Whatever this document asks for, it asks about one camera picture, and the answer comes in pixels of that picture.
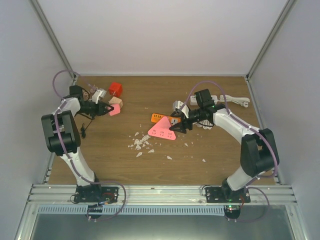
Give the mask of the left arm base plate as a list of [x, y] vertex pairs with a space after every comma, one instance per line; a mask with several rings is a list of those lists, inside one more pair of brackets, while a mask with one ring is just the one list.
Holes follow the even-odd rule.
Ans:
[[119, 188], [115, 186], [87, 185], [77, 186], [75, 193], [70, 196], [73, 204], [98, 203], [112, 204], [118, 201]]

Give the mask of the wooden round-cornered block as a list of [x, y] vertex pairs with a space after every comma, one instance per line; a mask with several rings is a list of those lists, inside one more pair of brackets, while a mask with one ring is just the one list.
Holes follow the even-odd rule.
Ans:
[[109, 101], [108, 101], [109, 105], [114, 105], [114, 104], [118, 104], [120, 108], [123, 107], [123, 100], [113, 96]]

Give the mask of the pink square adapter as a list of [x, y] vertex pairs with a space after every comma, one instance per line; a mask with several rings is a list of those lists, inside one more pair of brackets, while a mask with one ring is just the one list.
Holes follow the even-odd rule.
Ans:
[[117, 115], [117, 114], [119, 114], [121, 112], [120, 104], [116, 103], [116, 104], [112, 104], [111, 106], [113, 107], [113, 110], [111, 110], [108, 113], [110, 116], [115, 116], [115, 115]]

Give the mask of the pink triangular plug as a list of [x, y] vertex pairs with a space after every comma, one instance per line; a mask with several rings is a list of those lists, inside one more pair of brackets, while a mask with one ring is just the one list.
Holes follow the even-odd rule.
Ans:
[[151, 137], [174, 141], [176, 139], [176, 134], [174, 131], [170, 130], [170, 127], [171, 123], [168, 117], [164, 116], [147, 132], [147, 134]]

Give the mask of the orange power strip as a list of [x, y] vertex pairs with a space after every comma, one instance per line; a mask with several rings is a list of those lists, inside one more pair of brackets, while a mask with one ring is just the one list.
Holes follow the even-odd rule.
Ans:
[[158, 114], [158, 113], [153, 113], [151, 115], [150, 121], [152, 123], [157, 123], [164, 117], [168, 118], [168, 120], [172, 126], [181, 122], [181, 119], [179, 117], [173, 117], [173, 116], [168, 116], [168, 115], [163, 115], [163, 114]]

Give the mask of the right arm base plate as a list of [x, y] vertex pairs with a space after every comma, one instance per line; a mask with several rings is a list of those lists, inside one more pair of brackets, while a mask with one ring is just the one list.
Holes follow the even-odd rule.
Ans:
[[242, 204], [251, 202], [249, 191], [245, 188], [232, 191], [222, 186], [205, 185], [201, 191], [207, 203]]

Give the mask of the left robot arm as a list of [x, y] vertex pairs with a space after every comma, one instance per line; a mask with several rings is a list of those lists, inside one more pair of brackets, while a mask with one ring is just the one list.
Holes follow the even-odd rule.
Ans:
[[47, 149], [64, 160], [75, 176], [77, 187], [86, 189], [85, 195], [92, 202], [102, 199], [103, 189], [81, 152], [81, 136], [75, 116], [87, 115], [94, 120], [114, 110], [113, 106], [102, 101], [106, 93], [98, 88], [91, 98], [85, 99], [81, 86], [70, 86], [69, 95], [62, 98], [57, 109], [41, 117]]

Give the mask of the red cube socket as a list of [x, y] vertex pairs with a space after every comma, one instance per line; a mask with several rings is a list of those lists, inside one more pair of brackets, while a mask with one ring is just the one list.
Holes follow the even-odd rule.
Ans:
[[121, 83], [112, 82], [108, 88], [108, 92], [110, 95], [119, 98], [123, 93], [123, 86]]

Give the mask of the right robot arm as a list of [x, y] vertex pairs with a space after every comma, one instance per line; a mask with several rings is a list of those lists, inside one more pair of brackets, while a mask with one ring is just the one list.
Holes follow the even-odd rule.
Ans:
[[180, 117], [180, 122], [170, 127], [171, 131], [185, 134], [194, 124], [208, 121], [211, 126], [225, 130], [240, 144], [240, 166], [223, 180], [221, 196], [228, 203], [234, 202], [245, 192], [245, 188], [265, 173], [278, 170], [280, 163], [273, 132], [251, 126], [233, 114], [226, 104], [212, 99], [210, 91], [204, 89], [195, 93], [198, 107], [190, 109], [185, 103], [173, 103], [172, 116]]

